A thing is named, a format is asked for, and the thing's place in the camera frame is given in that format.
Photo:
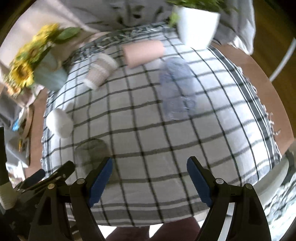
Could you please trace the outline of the white plastic cup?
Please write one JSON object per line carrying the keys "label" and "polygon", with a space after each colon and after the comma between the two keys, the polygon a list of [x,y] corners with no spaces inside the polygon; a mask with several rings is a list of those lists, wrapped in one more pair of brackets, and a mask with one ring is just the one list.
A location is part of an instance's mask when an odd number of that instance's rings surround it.
{"label": "white plastic cup", "polygon": [[62,109],[52,110],[46,117],[46,126],[59,138],[68,138],[74,129],[73,120]]}

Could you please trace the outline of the clear blue glass cup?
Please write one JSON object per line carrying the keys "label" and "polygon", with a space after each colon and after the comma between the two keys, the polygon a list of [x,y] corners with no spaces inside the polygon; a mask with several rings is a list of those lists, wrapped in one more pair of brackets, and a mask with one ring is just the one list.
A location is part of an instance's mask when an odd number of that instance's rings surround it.
{"label": "clear blue glass cup", "polygon": [[164,113],[171,120],[184,120],[195,113],[195,79],[186,61],[166,59],[159,70]]}

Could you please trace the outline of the patterned paper cup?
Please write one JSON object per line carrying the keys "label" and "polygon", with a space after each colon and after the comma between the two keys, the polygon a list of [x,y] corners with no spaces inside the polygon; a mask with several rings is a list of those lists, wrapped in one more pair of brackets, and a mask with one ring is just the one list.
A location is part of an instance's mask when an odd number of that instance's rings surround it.
{"label": "patterned paper cup", "polygon": [[100,53],[83,80],[92,90],[97,90],[107,78],[118,68],[118,63],[109,55]]}

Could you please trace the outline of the pink cup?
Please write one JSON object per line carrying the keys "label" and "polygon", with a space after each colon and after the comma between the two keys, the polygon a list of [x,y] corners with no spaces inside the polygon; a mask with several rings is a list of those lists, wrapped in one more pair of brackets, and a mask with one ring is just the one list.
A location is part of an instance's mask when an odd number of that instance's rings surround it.
{"label": "pink cup", "polygon": [[149,63],[165,53],[165,48],[160,40],[147,40],[122,45],[123,56],[128,68],[136,68],[139,65]]}

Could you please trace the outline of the round wooden tray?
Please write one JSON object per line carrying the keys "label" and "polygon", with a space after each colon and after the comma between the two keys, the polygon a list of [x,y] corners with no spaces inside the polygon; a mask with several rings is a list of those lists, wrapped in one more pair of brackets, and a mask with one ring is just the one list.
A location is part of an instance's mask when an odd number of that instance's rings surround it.
{"label": "round wooden tray", "polygon": [[26,108],[24,118],[19,129],[21,138],[26,138],[28,136],[33,121],[33,114],[34,110],[30,106]]}

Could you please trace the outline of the sunflower bouquet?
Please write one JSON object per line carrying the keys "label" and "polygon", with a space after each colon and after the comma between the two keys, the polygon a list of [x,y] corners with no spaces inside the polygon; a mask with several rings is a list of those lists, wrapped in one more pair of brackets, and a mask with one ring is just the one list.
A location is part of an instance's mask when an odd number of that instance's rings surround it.
{"label": "sunflower bouquet", "polygon": [[4,75],[4,85],[10,96],[19,95],[24,88],[36,83],[35,71],[49,51],[76,37],[79,27],[61,27],[60,24],[44,25],[30,42],[24,44],[10,63],[9,72]]}

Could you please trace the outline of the teal ribbed flower vase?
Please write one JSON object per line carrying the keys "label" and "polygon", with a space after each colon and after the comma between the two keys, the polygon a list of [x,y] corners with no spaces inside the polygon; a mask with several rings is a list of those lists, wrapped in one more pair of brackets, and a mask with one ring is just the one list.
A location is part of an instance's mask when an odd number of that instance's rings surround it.
{"label": "teal ribbed flower vase", "polygon": [[68,73],[51,51],[34,70],[34,82],[53,92],[58,92],[67,78]]}

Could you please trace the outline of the checkered grey white tablecloth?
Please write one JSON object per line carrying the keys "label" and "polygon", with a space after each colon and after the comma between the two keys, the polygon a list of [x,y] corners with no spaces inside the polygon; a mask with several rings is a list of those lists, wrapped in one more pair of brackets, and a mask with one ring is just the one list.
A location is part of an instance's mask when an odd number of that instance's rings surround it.
{"label": "checkered grey white tablecloth", "polygon": [[[128,68],[122,45],[160,40],[162,57]],[[97,89],[83,80],[104,53],[118,68]],[[184,59],[195,79],[196,110],[171,120],[162,107],[159,68],[170,57]],[[72,118],[70,137],[43,130],[42,167],[47,175],[84,141],[105,141],[115,180],[92,208],[99,225],[148,226],[197,215],[207,209],[197,195],[186,162],[196,157],[214,176],[242,186],[256,184],[281,160],[266,108],[240,67],[219,50],[196,51],[164,24],[115,31],[73,51],[64,62],[65,85],[47,99],[46,113],[62,109]]]}

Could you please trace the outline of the white plant pot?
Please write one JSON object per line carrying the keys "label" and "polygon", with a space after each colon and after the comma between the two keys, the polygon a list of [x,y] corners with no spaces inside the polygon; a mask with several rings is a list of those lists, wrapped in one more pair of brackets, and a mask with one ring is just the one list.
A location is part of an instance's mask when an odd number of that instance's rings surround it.
{"label": "white plant pot", "polygon": [[220,14],[178,6],[177,30],[181,42],[194,50],[206,49],[216,33]]}

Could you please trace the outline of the green potted plant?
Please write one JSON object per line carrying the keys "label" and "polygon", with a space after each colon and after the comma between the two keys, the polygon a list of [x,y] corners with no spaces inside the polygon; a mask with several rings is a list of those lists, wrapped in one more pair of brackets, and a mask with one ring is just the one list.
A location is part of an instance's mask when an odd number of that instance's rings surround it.
{"label": "green potted plant", "polygon": [[169,18],[169,25],[171,27],[175,26],[179,16],[177,14],[177,7],[185,7],[190,9],[199,9],[214,13],[219,13],[221,11],[230,14],[231,10],[238,11],[234,6],[227,6],[225,1],[220,0],[176,0],[176,1],[166,1],[174,5],[174,9]]}

